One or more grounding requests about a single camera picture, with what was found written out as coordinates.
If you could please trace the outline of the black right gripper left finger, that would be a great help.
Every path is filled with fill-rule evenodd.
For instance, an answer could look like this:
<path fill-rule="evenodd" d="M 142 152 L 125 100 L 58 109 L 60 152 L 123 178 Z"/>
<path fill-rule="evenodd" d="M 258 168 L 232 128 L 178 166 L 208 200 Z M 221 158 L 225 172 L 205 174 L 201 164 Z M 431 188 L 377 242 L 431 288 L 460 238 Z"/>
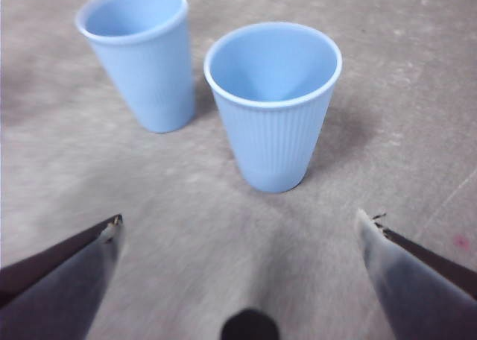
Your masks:
<path fill-rule="evenodd" d="M 120 214 L 1 269 L 2 339 L 85 339 L 124 244 Z"/>

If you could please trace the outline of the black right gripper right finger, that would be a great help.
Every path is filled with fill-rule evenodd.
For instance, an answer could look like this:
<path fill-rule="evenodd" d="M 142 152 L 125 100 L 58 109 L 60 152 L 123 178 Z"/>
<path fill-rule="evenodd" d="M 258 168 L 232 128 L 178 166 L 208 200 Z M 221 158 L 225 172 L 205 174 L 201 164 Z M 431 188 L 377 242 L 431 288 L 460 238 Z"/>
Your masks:
<path fill-rule="evenodd" d="M 476 272 L 355 215 L 368 277 L 396 339 L 475 339 Z"/>

